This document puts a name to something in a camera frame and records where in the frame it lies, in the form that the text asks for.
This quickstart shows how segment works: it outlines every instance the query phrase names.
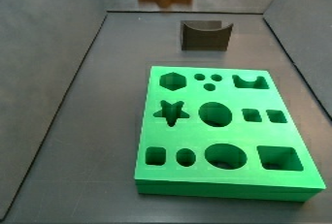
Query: shape sorter board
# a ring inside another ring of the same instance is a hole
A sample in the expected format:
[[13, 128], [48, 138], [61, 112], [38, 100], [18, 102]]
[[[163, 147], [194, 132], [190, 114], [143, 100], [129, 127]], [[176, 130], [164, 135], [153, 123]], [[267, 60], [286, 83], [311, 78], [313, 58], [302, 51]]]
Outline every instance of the shape sorter board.
[[139, 193], [305, 201], [325, 188], [267, 71], [151, 67]]

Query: dark gray block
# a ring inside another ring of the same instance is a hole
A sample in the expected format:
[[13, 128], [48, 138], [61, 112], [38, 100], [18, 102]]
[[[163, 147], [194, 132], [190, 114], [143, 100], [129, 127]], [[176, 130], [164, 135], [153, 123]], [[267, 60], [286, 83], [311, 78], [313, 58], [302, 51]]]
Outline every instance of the dark gray block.
[[232, 24], [222, 27], [219, 20], [183, 20], [181, 50], [226, 51]]

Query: rectangular hole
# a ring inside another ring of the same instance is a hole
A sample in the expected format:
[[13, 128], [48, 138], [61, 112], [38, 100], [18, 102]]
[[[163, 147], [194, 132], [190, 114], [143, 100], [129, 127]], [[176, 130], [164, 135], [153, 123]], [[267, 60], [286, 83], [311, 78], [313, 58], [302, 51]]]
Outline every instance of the rectangular hole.
[[285, 115], [282, 111], [266, 110], [269, 121], [273, 123], [286, 123]]
[[254, 109], [242, 109], [243, 119], [250, 122], [262, 122], [259, 112]]
[[165, 149], [148, 147], [144, 152], [144, 163], [149, 166], [161, 166], [165, 162]]
[[256, 146], [262, 167], [266, 170], [302, 171], [303, 167], [293, 147]]

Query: arch-shaped hole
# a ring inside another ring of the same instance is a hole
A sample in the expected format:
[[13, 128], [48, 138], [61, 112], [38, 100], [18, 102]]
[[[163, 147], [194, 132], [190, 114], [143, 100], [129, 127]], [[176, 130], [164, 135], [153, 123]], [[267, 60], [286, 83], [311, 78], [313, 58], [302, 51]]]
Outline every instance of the arch-shaped hole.
[[238, 75], [232, 75], [232, 84], [236, 88], [269, 89], [269, 85], [263, 77], [256, 76], [255, 80], [243, 80]]

